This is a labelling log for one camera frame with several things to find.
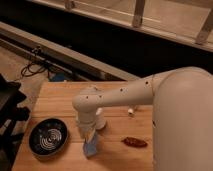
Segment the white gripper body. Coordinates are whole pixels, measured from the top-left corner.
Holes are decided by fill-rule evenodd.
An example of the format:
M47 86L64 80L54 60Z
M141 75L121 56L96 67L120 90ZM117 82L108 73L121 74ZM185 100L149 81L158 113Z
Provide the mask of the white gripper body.
M85 139L85 135L89 130L95 130L96 116L91 113L78 113L76 116L76 124L78 126L80 136Z

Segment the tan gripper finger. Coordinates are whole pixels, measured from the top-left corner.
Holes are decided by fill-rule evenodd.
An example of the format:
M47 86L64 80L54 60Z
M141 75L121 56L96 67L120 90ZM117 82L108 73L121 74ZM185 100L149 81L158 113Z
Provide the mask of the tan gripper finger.
M95 130L94 130L94 129L89 130L89 131L86 133L86 135L85 135L85 141L86 141L86 142L90 142L90 141L93 139L94 134L95 134Z

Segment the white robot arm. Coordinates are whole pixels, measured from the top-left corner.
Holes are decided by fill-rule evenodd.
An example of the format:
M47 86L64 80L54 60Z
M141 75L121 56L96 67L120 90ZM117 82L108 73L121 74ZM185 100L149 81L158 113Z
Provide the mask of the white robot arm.
M184 67L109 91L82 90L72 105L87 157L97 153L103 107L152 105L154 171L213 171L213 74Z

